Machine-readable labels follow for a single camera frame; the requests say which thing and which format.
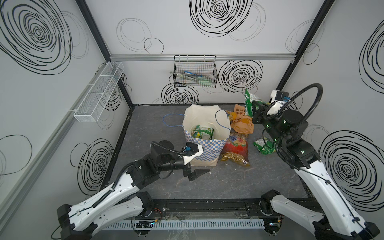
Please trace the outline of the red gold snack bag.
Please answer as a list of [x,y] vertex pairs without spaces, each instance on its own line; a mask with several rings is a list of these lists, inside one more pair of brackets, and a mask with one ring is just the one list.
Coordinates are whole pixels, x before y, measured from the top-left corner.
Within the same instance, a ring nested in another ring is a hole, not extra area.
[[221,162],[230,160],[243,167],[249,167],[248,136],[248,134],[231,132],[223,147],[219,160]]

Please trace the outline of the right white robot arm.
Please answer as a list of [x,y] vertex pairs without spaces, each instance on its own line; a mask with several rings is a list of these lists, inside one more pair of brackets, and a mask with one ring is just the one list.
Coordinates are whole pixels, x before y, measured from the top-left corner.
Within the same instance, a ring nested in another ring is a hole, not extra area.
[[[302,115],[287,109],[293,100],[310,89],[317,94],[309,110]],[[314,212],[295,203],[280,192],[270,190],[261,196],[260,211],[265,216],[284,215],[296,222],[317,240],[373,240],[380,234],[375,223],[367,222],[353,209],[328,174],[314,147],[302,138],[308,127],[307,119],[319,105],[323,86],[311,84],[289,97],[287,92],[275,91],[275,101],[267,104],[251,101],[253,124],[263,125],[271,136],[277,155],[299,175],[309,187],[322,212]]]

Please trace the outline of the yellow snack bag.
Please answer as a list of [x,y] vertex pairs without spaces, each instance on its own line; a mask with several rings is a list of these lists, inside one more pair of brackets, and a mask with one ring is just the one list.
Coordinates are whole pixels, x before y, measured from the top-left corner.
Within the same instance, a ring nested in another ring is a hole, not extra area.
[[235,113],[235,112],[231,112],[231,111],[226,110],[226,114],[229,118],[230,124],[232,124],[234,122],[234,120],[237,119],[237,113]]

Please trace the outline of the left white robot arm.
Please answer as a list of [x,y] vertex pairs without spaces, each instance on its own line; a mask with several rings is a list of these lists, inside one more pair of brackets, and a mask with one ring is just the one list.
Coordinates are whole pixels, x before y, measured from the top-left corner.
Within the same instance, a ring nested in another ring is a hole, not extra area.
[[177,151],[169,141],[151,143],[151,152],[125,165],[116,180],[87,200],[64,204],[57,209],[62,240],[90,240],[104,228],[126,218],[146,216],[154,202],[143,188],[160,180],[161,172],[182,170],[193,181],[207,170],[191,170],[190,162],[204,153],[204,147],[187,142]]

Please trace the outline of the orange potato chip bag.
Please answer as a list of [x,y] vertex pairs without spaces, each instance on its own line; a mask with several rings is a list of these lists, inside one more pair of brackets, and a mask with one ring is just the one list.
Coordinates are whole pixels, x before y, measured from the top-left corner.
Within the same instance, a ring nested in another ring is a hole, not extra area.
[[252,134],[254,132],[254,124],[252,119],[246,115],[244,106],[235,105],[234,114],[231,122],[231,128],[240,134]]

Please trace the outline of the blue checkered paper bag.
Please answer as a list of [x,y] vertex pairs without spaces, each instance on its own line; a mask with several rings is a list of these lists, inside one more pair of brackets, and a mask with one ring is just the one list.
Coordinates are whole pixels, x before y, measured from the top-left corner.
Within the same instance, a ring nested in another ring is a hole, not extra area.
[[193,167],[215,167],[230,137],[231,126],[227,112],[219,106],[191,105],[186,108],[181,124],[187,142],[202,146],[203,153],[190,157]]

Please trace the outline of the green snack bag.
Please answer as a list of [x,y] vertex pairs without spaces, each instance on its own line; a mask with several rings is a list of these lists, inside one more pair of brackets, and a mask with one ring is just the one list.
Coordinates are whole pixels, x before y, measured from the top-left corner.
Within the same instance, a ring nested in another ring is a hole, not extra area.
[[253,145],[262,155],[270,155],[276,151],[274,142],[267,137],[256,140]]
[[202,127],[201,125],[195,126],[191,133],[193,138],[202,140],[212,140],[214,135],[214,129],[208,127]]
[[253,105],[252,105],[253,101],[261,102],[262,100],[259,97],[257,97],[255,94],[250,93],[248,89],[245,89],[244,97],[245,97],[246,115],[252,118],[253,117]]

